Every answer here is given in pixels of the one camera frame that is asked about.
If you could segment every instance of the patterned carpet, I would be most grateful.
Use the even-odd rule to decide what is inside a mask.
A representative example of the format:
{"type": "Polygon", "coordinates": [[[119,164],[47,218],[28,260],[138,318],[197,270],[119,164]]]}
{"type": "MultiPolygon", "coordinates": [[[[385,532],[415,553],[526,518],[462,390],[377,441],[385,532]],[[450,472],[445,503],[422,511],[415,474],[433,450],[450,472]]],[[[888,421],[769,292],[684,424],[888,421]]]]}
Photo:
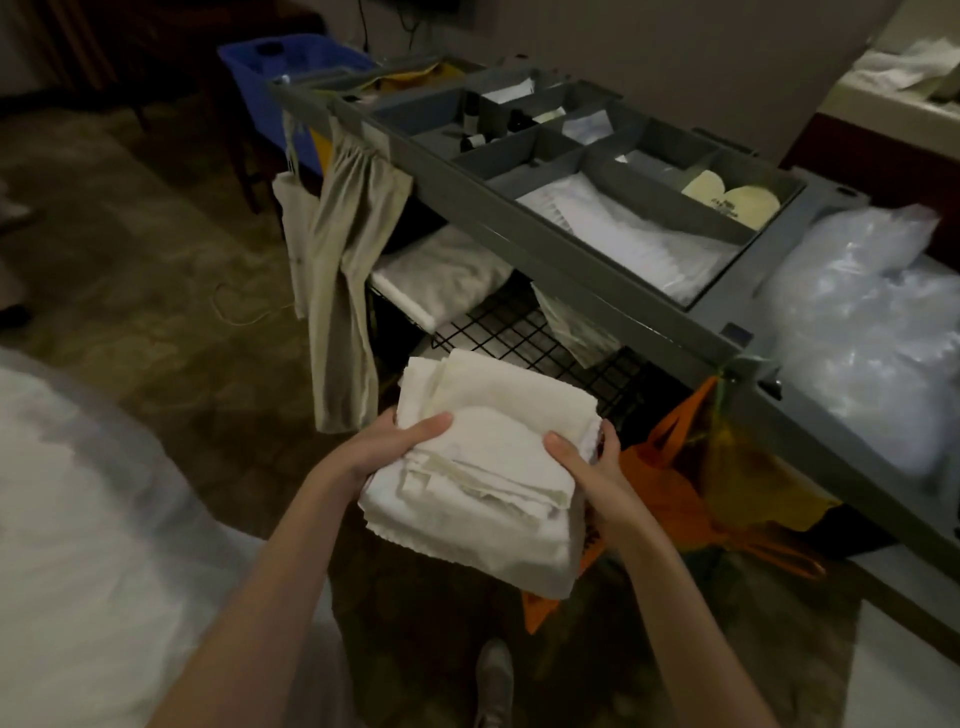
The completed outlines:
{"type": "MultiPolygon", "coordinates": [[[[198,99],[147,112],[150,133],[126,110],[0,120],[0,176],[42,211],[0,237],[36,314],[0,345],[117,400],[219,520],[266,537],[335,444],[313,429],[306,328],[284,308],[276,218],[247,210],[198,99]],[[271,313],[232,326],[211,305],[215,291],[231,320],[271,313]]],[[[514,651],[516,728],[672,724],[612,565],[592,570],[532,638],[515,590],[378,540],[356,509],[331,575],[372,728],[470,725],[473,660],[493,635],[514,651]]],[[[839,725],[857,601],[739,557],[724,557],[705,591],[782,724],[839,725]]]]}

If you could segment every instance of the blue bin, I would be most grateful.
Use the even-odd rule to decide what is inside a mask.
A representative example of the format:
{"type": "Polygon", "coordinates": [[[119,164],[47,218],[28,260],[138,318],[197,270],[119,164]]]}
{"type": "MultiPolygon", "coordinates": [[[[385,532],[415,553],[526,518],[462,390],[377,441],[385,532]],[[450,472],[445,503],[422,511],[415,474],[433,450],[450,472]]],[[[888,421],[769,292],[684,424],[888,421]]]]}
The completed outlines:
{"type": "MultiPolygon", "coordinates": [[[[362,53],[312,33],[230,43],[220,46],[217,53],[233,74],[256,130],[281,150],[287,146],[283,138],[283,114],[267,90],[268,81],[284,74],[294,78],[338,66],[360,71],[375,66],[362,53]]],[[[310,132],[299,129],[294,135],[294,148],[301,164],[322,174],[310,132]]]]}

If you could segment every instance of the beige cloth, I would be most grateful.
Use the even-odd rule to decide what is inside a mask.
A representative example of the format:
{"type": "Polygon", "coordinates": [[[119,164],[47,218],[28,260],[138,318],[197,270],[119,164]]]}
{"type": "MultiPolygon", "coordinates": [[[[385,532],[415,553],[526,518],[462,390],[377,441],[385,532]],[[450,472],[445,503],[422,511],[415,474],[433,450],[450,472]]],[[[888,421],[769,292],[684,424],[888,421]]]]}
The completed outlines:
{"type": "Polygon", "coordinates": [[[331,119],[333,158],[306,249],[313,399],[320,432],[376,417],[378,380],[364,283],[410,196],[413,178],[331,119]]]}
{"type": "Polygon", "coordinates": [[[290,284],[294,291],[294,313],[306,318],[306,251],[311,227],[320,209],[320,200],[307,192],[297,175],[282,172],[274,178],[274,196],[283,208],[283,237],[290,258],[290,284]]]}
{"type": "Polygon", "coordinates": [[[12,305],[23,303],[27,289],[10,269],[0,260],[0,311],[12,305]]]}

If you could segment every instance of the human hand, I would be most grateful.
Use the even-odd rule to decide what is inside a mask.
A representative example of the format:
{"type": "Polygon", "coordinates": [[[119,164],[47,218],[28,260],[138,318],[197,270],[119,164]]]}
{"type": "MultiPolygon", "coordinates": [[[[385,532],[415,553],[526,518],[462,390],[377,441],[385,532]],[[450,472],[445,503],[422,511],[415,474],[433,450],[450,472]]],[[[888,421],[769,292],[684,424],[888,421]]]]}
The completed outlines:
{"type": "Polygon", "coordinates": [[[662,541],[666,534],[620,470],[620,440],[608,420],[600,425],[600,435],[601,453],[595,465],[556,432],[546,434],[543,446],[584,489],[596,511],[600,535],[610,546],[622,550],[639,539],[662,541]]]}
{"type": "Polygon", "coordinates": [[[397,427],[395,418],[396,407],[390,407],[324,458],[308,479],[326,466],[331,467],[334,476],[345,481],[349,498],[356,500],[369,475],[398,460],[413,446],[442,435],[453,424],[453,415],[449,412],[421,420],[406,429],[397,427]]]}

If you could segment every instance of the small bottle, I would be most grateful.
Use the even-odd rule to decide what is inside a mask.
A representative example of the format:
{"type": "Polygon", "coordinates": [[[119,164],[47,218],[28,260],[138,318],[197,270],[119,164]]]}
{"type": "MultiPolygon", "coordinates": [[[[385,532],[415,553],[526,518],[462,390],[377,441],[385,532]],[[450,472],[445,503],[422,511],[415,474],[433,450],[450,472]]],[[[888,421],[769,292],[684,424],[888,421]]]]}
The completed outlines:
{"type": "Polygon", "coordinates": [[[464,133],[467,136],[473,136],[479,130],[480,123],[480,94],[476,91],[468,91],[464,98],[464,133]]]}
{"type": "Polygon", "coordinates": [[[484,144],[487,144],[493,141],[493,134],[487,133],[478,133],[478,134],[464,134],[463,138],[460,140],[460,153],[470,152],[477,147],[482,147],[484,144]]]}
{"type": "Polygon", "coordinates": [[[507,134],[522,132],[525,129],[537,126],[537,122],[527,116],[521,109],[513,109],[507,121],[507,134]]]}

